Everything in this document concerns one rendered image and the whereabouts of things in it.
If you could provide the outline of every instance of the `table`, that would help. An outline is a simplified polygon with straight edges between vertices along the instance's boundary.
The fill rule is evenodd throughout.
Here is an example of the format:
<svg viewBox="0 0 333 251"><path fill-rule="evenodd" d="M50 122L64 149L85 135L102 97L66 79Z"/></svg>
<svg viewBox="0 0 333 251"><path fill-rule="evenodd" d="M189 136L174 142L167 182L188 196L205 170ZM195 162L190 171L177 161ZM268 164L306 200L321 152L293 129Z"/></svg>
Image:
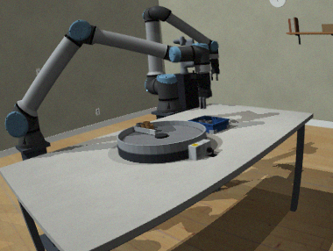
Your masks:
<svg viewBox="0 0 333 251"><path fill-rule="evenodd" d="M208 134L216 156L142 164L117 154L117 133L1 168L37 250L36 222L59 250L110 250L163 223L235 178L297 132L291 211L301 185L304 125L313 114L210 104L163 120L229 118Z"/></svg>

